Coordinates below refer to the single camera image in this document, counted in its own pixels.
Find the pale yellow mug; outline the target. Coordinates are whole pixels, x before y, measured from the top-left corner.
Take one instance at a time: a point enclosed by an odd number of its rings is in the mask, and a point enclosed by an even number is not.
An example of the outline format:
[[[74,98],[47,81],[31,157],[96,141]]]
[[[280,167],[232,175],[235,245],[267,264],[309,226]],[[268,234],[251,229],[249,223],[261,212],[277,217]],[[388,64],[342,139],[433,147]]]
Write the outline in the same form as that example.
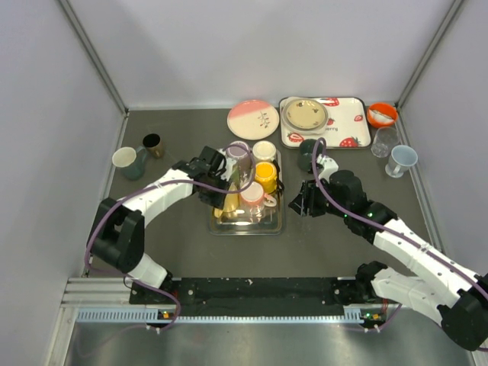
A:
[[[238,194],[227,194],[224,200],[223,208],[213,209],[213,216],[215,218],[220,218],[225,214],[231,214],[239,207],[239,195]]]

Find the orange yellow mug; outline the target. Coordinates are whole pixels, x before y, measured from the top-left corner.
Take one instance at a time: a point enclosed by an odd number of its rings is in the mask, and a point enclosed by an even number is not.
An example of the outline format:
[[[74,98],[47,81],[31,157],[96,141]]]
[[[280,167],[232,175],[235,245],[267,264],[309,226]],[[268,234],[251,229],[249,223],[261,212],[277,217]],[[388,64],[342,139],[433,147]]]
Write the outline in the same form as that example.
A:
[[[272,162],[258,162],[255,166],[255,181],[259,183],[266,194],[272,194],[278,189],[278,170]]]

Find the pink white mug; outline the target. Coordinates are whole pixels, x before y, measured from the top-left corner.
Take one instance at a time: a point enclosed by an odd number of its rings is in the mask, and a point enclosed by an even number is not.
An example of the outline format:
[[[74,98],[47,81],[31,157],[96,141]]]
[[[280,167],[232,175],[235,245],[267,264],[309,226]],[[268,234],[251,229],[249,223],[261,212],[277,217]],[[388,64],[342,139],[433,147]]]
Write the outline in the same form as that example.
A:
[[[239,207],[250,215],[262,214],[266,208],[276,207],[277,200],[267,194],[264,188],[253,181],[246,190],[239,193]]]

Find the dark grey green mug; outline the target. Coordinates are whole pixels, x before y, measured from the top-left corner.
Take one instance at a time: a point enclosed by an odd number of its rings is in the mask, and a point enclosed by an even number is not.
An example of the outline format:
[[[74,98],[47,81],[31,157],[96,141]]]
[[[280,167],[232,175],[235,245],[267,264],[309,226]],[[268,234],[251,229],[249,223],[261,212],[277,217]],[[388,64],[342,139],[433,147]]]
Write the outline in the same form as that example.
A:
[[[313,148],[316,144],[317,140],[315,139],[306,139],[301,142],[299,146],[299,156],[297,160],[298,167],[301,171],[312,173],[312,163],[317,163],[317,169],[322,170],[324,168],[324,157],[322,155],[324,150],[324,144],[322,142],[319,143],[317,148],[316,154],[313,154]]]

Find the dark brown patterned cup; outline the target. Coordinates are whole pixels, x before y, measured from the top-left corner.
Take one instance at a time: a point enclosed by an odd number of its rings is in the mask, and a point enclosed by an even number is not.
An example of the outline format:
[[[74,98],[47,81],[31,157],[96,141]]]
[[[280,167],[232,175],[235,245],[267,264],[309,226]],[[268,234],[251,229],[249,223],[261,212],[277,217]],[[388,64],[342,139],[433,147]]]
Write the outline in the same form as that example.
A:
[[[160,135],[157,133],[150,133],[144,136],[143,146],[155,159],[161,159],[164,155],[164,146]]]

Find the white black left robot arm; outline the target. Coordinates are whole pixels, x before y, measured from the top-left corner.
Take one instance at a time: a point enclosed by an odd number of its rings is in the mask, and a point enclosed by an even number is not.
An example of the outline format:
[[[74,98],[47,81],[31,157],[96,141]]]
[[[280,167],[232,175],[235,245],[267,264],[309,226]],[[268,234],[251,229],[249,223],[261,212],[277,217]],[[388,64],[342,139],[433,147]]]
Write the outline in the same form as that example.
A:
[[[189,162],[174,164],[161,178],[120,200],[104,199],[88,240],[89,253],[120,273],[146,284],[147,294],[165,302],[172,275],[145,253],[147,224],[173,204],[194,194],[210,207],[223,208],[236,160],[206,146]]]

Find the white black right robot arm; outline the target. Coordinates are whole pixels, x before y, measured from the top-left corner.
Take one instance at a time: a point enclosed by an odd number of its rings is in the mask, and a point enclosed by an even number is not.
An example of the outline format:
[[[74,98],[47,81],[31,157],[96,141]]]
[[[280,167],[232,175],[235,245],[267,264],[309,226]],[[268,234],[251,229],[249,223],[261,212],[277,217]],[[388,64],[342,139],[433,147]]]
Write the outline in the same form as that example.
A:
[[[463,349],[481,349],[487,340],[487,277],[457,264],[391,209],[368,199],[353,172],[339,170],[327,179],[303,181],[288,206],[302,217],[342,218],[352,233],[413,273],[404,276],[379,262],[362,265],[355,284],[362,300],[393,300],[428,317]]]

